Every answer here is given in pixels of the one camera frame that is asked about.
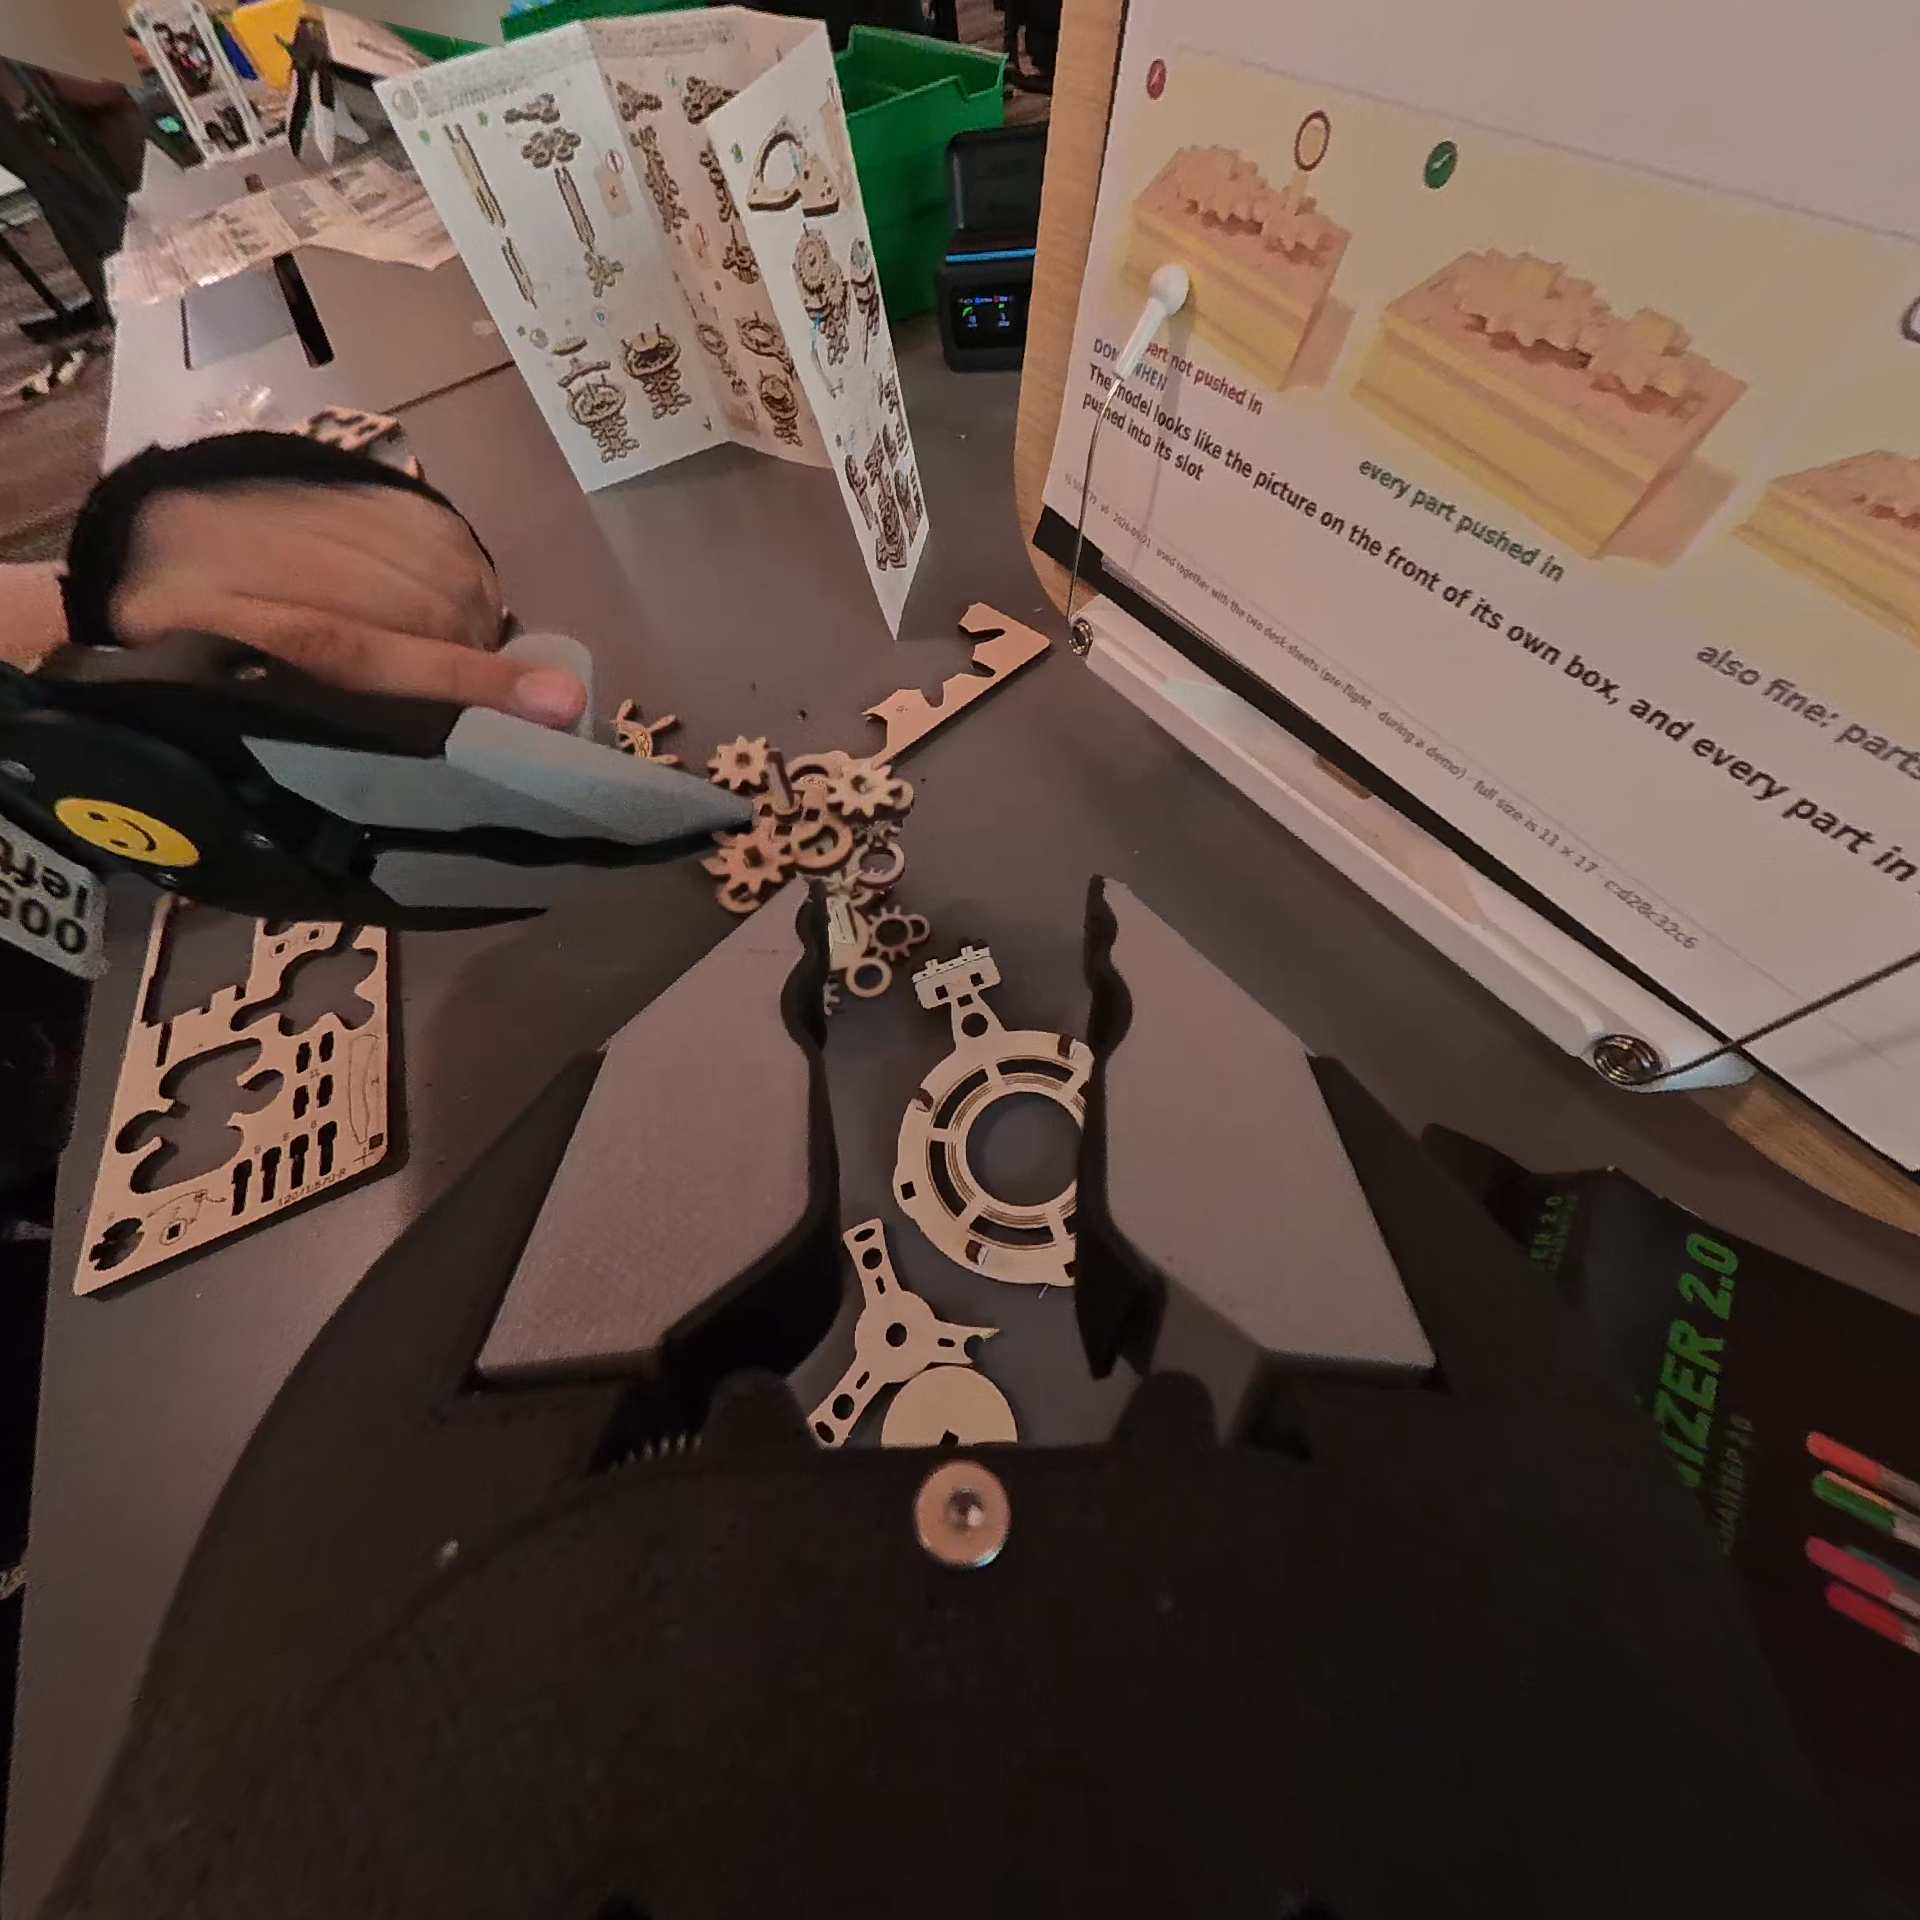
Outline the green storage bin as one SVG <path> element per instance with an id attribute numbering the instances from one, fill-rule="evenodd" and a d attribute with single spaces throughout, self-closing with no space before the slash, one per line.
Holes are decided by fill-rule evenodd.
<path id="1" fill-rule="evenodd" d="M 915 320 L 937 304 L 954 232 L 948 147 L 1002 128 L 1005 56 L 855 24 L 834 68 L 882 302 Z"/>

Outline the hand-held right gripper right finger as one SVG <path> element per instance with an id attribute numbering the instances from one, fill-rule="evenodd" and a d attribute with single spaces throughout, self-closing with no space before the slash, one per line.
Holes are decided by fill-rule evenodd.
<path id="1" fill-rule="evenodd" d="M 1087 1370 L 1426 1380 L 1433 1346 L 1309 1050 L 1116 878 L 1087 888 L 1084 954 Z"/>

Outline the folded instruction booklet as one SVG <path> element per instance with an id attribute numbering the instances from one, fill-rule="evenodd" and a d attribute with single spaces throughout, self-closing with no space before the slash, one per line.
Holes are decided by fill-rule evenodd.
<path id="1" fill-rule="evenodd" d="M 899 635 L 927 502 L 826 24 L 594 16 L 375 96 L 577 482 L 828 472 Z"/>

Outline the printed instruction sheet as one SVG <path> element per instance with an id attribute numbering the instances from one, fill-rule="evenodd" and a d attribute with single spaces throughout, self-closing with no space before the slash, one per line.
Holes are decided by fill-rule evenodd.
<path id="1" fill-rule="evenodd" d="M 1046 540 L 1732 1040 L 1915 950 L 1915 5 L 1127 5 Z M 1755 1046 L 1915 1171 L 1915 970 Z"/>

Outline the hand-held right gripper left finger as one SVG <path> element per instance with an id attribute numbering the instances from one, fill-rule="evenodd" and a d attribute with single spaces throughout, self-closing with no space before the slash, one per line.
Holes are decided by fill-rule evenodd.
<path id="1" fill-rule="evenodd" d="M 478 1353 L 500 1386 L 791 1377 L 842 1306 L 826 905 L 740 922 L 598 1053 Z"/>

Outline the instruction sheet on stand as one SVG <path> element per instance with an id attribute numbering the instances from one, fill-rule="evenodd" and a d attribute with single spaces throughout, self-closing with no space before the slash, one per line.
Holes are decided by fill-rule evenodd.
<path id="1" fill-rule="evenodd" d="M 1124 5 L 1062 8 L 1060 68 L 1051 92 L 1039 264 L 1027 331 L 1014 433 L 1014 502 L 1046 598 L 1065 610 L 1068 565 L 1039 541 L 1043 490 L 1065 410 L 1076 316 L 1095 227 L 1098 182 L 1113 116 Z M 1385 800 L 1385 779 L 1355 784 Z"/>

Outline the white sheet holder bar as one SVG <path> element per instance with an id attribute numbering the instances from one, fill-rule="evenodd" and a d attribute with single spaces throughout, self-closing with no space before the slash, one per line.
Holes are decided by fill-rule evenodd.
<path id="1" fill-rule="evenodd" d="M 1421 942 L 1587 1068 L 1595 1040 L 1649 1040 L 1674 1060 L 1711 1035 L 1541 912 L 1477 873 L 1371 789 L 1198 664 L 1092 596 L 1090 669 Z"/>

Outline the black product box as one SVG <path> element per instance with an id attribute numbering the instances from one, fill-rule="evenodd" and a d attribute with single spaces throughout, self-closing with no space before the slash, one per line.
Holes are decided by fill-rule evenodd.
<path id="1" fill-rule="evenodd" d="M 1745 1592 L 1842 1832 L 1918 1898 L 1918 1321 L 1644 1186 L 1425 1150 L 1581 1309 Z"/>

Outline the black device with display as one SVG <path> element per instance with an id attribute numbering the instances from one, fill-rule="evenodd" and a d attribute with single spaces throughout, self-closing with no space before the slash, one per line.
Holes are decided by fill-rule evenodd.
<path id="1" fill-rule="evenodd" d="M 1046 123 L 1031 123 L 948 140 L 951 232 L 934 308 L 954 373 L 1020 370 L 1025 361 L 1046 138 Z"/>

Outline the person's dark clothing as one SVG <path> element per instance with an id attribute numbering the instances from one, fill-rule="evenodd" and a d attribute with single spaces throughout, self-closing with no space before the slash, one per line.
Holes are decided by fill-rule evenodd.
<path id="1" fill-rule="evenodd" d="M 25 1604 L 42 1348 L 58 1162 L 75 1089 L 84 992 L 22 950 L 3 954 L 3 1718 L 11 1737 Z"/>

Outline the wooden gear shaft assembly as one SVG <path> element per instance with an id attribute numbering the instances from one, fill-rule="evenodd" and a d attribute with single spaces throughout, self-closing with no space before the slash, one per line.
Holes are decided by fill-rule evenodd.
<path id="1" fill-rule="evenodd" d="M 887 995 L 931 938 L 923 914 L 895 901 L 913 782 L 887 760 L 839 750 L 783 757 L 763 737 L 721 742 L 706 774 L 751 806 L 751 821 L 721 833 L 705 859 L 717 904 L 749 916 L 781 885 L 803 880 L 828 914 L 822 1009 L 833 1014 L 846 996 Z"/>

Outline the punched wooden part sheet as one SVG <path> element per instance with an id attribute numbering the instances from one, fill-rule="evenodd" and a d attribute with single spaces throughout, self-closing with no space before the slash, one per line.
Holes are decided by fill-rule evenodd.
<path id="1" fill-rule="evenodd" d="M 78 1298 L 385 1171 L 396 1148 L 389 934 L 254 922 L 241 978 L 165 1017 L 178 920 L 171 897 L 153 910 L 71 1281 Z M 221 1155 L 177 1171 L 159 1126 L 187 1115 L 187 1076 L 203 1066 L 230 1070 Z"/>

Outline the wooden sheet offcut strip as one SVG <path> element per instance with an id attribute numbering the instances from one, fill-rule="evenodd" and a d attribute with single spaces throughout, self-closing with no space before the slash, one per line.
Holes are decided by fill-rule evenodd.
<path id="1" fill-rule="evenodd" d="M 958 617 L 958 634 L 969 646 L 958 673 L 932 693 L 923 685 L 901 685 L 862 714 L 879 728 L 877 762 L 901 762 L 927 737 L 1049 654 L 1049 638 L 1043 630 L 980 602 Z"/>

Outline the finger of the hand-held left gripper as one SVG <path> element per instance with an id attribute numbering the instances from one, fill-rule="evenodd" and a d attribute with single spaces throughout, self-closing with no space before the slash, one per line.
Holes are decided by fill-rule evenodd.
<path id="1" fill-rule="evenodd" d="M 243 740 L 279 787 L 364 828 L 682 842 L 751 821 L 751 804 L 724 787 L 489 708 L 459 712 L 430 755 Z"/>
<path id="2" fill-rule="evenodd" d="M 621 872 L 714 850 L 709 833 L 633 842 L 605 833 L 361 833 L 357 866 L 404 914 L 527 914 L 574 873 Z"/>

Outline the wooden sheet remnant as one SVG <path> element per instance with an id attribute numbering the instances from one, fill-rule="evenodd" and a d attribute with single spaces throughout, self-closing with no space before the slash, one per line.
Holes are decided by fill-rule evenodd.
<path id="1" fill-rule="evenodd" d="M 425 478 L 403 420 L 361 410 L 327 405 L 295 424 L 301 438 L 345 451 L 411 478 Z"/>

